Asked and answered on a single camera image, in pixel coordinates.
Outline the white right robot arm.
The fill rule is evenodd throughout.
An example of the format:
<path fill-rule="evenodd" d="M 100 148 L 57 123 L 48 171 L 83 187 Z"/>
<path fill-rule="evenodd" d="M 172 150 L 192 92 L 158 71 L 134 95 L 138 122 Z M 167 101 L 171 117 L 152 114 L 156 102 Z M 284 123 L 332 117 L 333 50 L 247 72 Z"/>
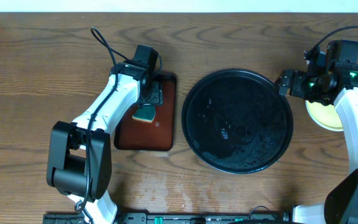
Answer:
<path fill-rule="evenodd" d="M 293 223 L 358 223 L 358 42 L 334 40 L 326 52 L 306 51 L 308 69 L 284 70 L 275 82 L 279 94 L 332 105 L 341 120 L 349 175 L 324 203 L 293 207 Z"/>

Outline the yellow plate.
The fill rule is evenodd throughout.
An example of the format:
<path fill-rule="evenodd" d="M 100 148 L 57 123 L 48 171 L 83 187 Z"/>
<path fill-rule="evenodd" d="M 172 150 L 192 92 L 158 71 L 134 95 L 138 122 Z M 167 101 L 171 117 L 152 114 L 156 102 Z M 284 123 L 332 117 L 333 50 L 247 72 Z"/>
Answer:
<path fill-rule="evenodd" d="M 321 103 L 306 101 L 306 110 L 310 118 L 319 126 L 330 131 L 341 132 L 343 126 L 333 105 L 323 106 Z"/>

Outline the green yellow sponge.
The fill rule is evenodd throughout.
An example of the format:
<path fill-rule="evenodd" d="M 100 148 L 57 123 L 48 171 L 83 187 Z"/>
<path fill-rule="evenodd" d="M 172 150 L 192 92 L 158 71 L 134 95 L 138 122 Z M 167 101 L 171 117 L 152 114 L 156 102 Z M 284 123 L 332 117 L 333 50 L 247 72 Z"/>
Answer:
<path fill-rule="evenodd" d="M 136 112 L 132 115 L 132 118 L 137 121 L 151 123 L 154 120 L 155 115 L 155 106 L 147 105 L 138 108 Z"/>

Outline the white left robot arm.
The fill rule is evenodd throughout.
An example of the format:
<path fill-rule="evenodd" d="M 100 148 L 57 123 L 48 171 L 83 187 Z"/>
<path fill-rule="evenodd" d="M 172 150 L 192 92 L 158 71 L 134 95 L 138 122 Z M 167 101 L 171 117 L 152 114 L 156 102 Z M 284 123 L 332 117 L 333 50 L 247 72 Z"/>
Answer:
<path fill-rule="evenodd" d="M 162 105 L 162 86 L 154 80 L 161 63 L 156 50 L 138 45 L 132 59 L 111 68 L 108 84 L 83 114 L 53 126 L 46 181 L 74 201 L 75 213 L 45 214 L 44 223 L 114 222 L 111 135 L 132 105 Z"/>

